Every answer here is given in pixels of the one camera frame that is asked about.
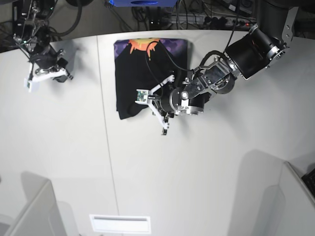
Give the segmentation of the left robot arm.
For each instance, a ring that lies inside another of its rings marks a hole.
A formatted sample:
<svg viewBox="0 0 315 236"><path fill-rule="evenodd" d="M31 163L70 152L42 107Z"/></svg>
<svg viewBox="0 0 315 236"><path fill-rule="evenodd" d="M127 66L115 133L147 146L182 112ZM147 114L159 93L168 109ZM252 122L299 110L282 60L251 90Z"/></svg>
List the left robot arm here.
<svg viewBox="0 0 315 236"><path fill-rule="evenodd" d="M262 0L258 20L223 53L213 50L188 72L182 85L171 86L153 102L153 114L164 119L180 114L198 115L215 94L227 94L238 77L245 80L280 59L289 48L300 0Z"/></svg>

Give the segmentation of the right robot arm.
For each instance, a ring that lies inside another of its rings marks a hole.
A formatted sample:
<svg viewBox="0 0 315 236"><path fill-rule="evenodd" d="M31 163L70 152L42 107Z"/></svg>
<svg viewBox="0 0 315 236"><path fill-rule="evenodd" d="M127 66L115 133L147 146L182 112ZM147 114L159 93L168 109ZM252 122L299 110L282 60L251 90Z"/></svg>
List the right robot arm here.
<svg viewBox="0 0 315 236"><path fill-rule="evenodd" d="M21 4L20 15L13 27L14 46L24 50L28 54L29 63L36 64L43 71L66 69L68 62L63 58L63 50L56 51L50 43L53 37L64 37L75 30L82 15L81 1L75 1L75 21L63 32L54 31L49 25L49 18L56 6L55 0L22 0Z"/></svg>

